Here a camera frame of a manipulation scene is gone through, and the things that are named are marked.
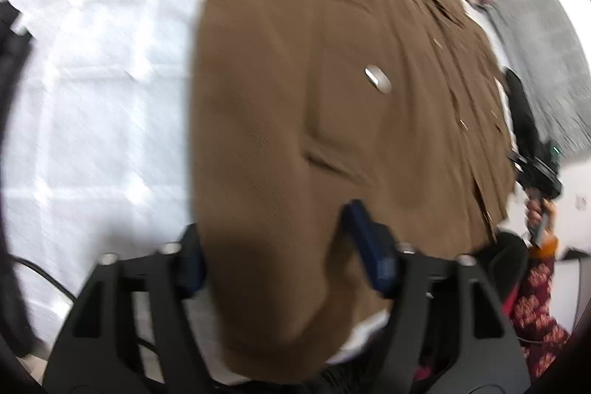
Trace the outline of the person's right hand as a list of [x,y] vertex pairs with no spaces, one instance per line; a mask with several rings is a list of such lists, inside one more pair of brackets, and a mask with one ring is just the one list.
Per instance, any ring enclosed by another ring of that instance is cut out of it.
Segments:
[[554,237],[556,221],[556,204],[547,199],[534,199],[531,197],[527,204],[526,221],[530,233],[530,242],[542,247]]

